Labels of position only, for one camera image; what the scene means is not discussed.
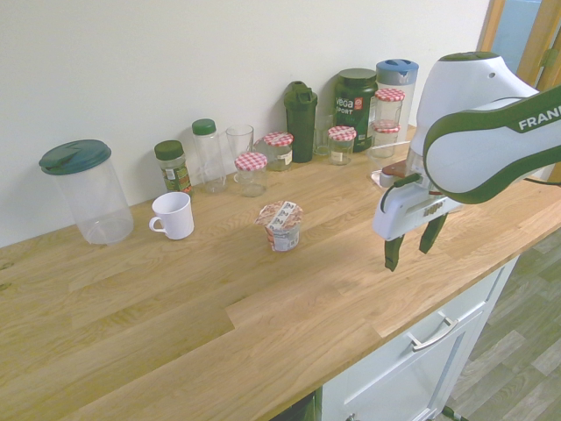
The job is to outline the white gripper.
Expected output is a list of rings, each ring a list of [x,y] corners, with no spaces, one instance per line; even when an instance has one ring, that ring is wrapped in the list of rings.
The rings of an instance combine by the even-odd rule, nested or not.
[[[373,219],[373,229],[384,240],[385,267],[395,271],[404,235],[428,224],[419,250],[428,253],[441,232],[448,212],[457,209],[457,202],[442,195],[431,195],[419,174],[408,175],[394,182],[380,199]]]

